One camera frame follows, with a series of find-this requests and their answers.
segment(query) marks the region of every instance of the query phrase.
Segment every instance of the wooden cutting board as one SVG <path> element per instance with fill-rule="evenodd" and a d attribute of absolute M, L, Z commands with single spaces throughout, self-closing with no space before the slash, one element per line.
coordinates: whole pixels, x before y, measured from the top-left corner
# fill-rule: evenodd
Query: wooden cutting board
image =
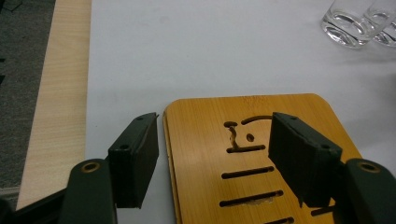
<path fill-rule="evenodd" d="M 273 112 L 297 116 L 334 141 L 342 161 L 361 157 L 315 94 L 177 100 L 163 113 L 177 223 L 334 223 L 332 212 L 313 216 L 319 208 L 300 207 L 268 159 Z M 230 153 L 235 144 L 247 152 Z"/>

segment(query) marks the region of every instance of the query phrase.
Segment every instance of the slot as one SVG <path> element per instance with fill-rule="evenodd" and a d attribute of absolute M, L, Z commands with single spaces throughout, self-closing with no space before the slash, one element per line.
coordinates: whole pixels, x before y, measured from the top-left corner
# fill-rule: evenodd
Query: slot
<path fill-rule="evenodd" d="M 258 145 L 252 147 L 229 147 L 227 148 L 228 153 L 240 153 L 240 152 L 249 152 L 249 151 L 258 151 L 264 150 L 265 145 Z"/>
<path fill-rule="evenodd" d="M 269 166 L 269 167 L 262 167 L 258 169 L 252 169 L 252 170 L 245 170 L 245 171 L 237 171 L 237 172 L 232 172 L 232 173 L 224 173 L 221 175 L 221 178 L 223 179 L 231 179 L 231 178 L 237 178 L 241 176 L 247 176 L 247 175 L 258 175 L 258 174 L 265 174 L 268 172 L 273 172 L 274 167 Z"/>
<path fill-rule="evenodd" d="M 334 206 L 322 207 L 322 208 L 311 211 L 311 216 L 316 217 L 316 216 L 320 216 L 320 215 L 323 215 L 326 213 L 330 213 L 332 211 L 334 211 Z"/>
<path fill-rule="evenodd" d="M 225 121 L 224 122 L 224 127 L 226 127 L 226 128 L 236 127 L 236 126 L 238 126 L 238 123 L 236 123 L 234 121 Z"/>
<path fill-rule="evenodd" d="M 276 221 L 265 222 L 264 224 L 291 224 L 291 223 L 294 223 L 293 217 L 286 217 Z"/>
<path fill-rule="evenodd" d="M 256 120 L 260 120 L 260 119 L 272 119 L 272 115 L 261 115 L 261 116 L 255 116 L 255 117 L 251 117 L 248 119 L 244 119 L 241 121 L 242 125 L 247 125 L 250 122 L 256 121 Z"/>
<path fill-rule="evenodd" d="M 274 197 L 279 197 L 283 195 L 282 190 L 277 190 L 273 192 L 268 192 L 264 194 L 257 194 L 257 195 L 252 195 L 244 198 L 237 198 L 237 199 L 231 199 L 228 201 L 221 201 L 219 203 L 220 207 L 228 207 L 228 206 L 236 206 L 239 204 L 243 203 L 250 203 L 250 204 L 259 204 L 261 202 L 265 201 L 272 201 Z"/>

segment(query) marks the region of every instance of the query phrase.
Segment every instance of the engraved slot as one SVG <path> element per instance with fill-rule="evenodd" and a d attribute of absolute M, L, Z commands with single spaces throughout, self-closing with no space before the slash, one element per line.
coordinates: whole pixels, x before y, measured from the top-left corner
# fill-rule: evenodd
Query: engraved slot
<path fill-rule="evenodd" d="M 258 151 L 258 150 L 264 150 L 265 145 L 258 145 L 258 146 L 252 146 L 252 147 L 229 147 L 227 148 L 228 153 L 240 153 L 240 152 L 249 152 L 249 151 Z"/>
<path fill-rule="evenodd" d="M 257 194 L 257 195 L 252 195 L 244 198 L 237 198 L 237 199 L 231 199 L 228 201 L 221 201 L 219 203 L 220 207 L 227 207 L 227 206 L 236 206 L 239 204 L 260 204 L 263 202 L 271 202 L 274 197 L 279 197 L 283 195 L 282 190 L 277 190 L 273 192 L 268 192 L 264 194 Z"/>
<path fill-rule="evenodd" d="M 260 120 L 260 119 L 272 119 L 272 116 L 271 115 L 261 115 L 261 116 L 251 117 L 251 118 L 242 120 L 241 124 L 246 125 L 246 124 L 249 124 L 250 122 Z"/>
<path fill-rule="evenodd" d="M 291 223 L 294 223 L 293 217 L 286 217 L 276 221 L 265 222 L 264 224 L 291 224 Z"/>
<path fill-rule="evenodd" d="M 312 217 L 320 216 L 320 215 L 323 215 L 326 213 L 330 213 L 333 210 L 334 210 L 334 206 L 322 207 L 322 208 L 311 211 L 311 216 Z"/>
<path fill-rule="evenodd" d="M 238 146 L 238 144 L 236 143 L 236 129 L 235 127 L 238 124 L 236 122 L 233 121 L 226 121 L 224 122 L 224 127 L 228 128 L 228 130 L 231 132 L 231 136 L 230 136 L 230 142 L 231 142 L 231 146 L 227 148 L 227 152 L 228 153 L 240 153 L 240 152 L 250 152 L 250 151 L 257 151 L 257 150 L 264 150 L 265 149 L 265 145 L 257 145 L 257 146 L 251 146 L 251 147 L 240 147 Z M 254 136 L 249 133 L 247 135 L 247 140 L 249 142 L 253 142 L 254 141 Z"/>
<path fill-rule="evenodd" d="M 221 175 L 221 178 L 230 179 L 230 178 L 237 178 L 237 177 L 247 176 L 247 175 L 265 174 L 265 173 L 273 172 L 273 171 L 274 171 L 274 167 L 269 166 L 269 167 L 262 167 L 262 168 L 258 168 L 258 169 L 252 169 L 252 170 L 224 173 Z"/>

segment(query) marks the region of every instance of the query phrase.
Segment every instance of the bolt hole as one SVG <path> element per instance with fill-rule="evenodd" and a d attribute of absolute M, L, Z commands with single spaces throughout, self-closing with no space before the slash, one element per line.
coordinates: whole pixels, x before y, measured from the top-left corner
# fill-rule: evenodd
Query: bolt hole
<path fill-rule="evenodd" d="M 84 164 L 81 167 L 81 171 L 82 171 L 82 173 L 86 173 L 86 174 L 87 173 L 92 173 L 92 172 L 98 170 L 99 167 L 100 167 L 100 164 L 98 162 L 96 162 L 96 161 L 88 162 L 87 164 Z"/>
<path fill-rule="evenodd" d="M 368 162 L 360 162 L 359 163 L 359 167 L 366 172 L 370 172 L 370 173 L 379 173 L 381 170 L 376 167 L 375 165 L 368 163 Z"/>
<path fill-rule="evenodd" d="M 248 140 L 249 142 L 254 142 L 254 136 L 253 136 L 253 134 L 248 133 L 248 134 L 247 134 L 247 140 Z"/>

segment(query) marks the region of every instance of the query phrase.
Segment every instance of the white table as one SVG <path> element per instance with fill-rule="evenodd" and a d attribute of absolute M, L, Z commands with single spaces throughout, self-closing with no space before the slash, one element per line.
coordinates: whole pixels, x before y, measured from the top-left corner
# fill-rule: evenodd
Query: white table
<path fill-rule="evenodd" d="M 347 49 L 320 29 L 332 1 L 92 2 L 86 158 L 135 117 L 179 98 L 313 92 L 326 99 L 365 159 L 396 174 L 396 49 Z M 120 223 L 175 221 L 163 126 L 141 210 Z"/>

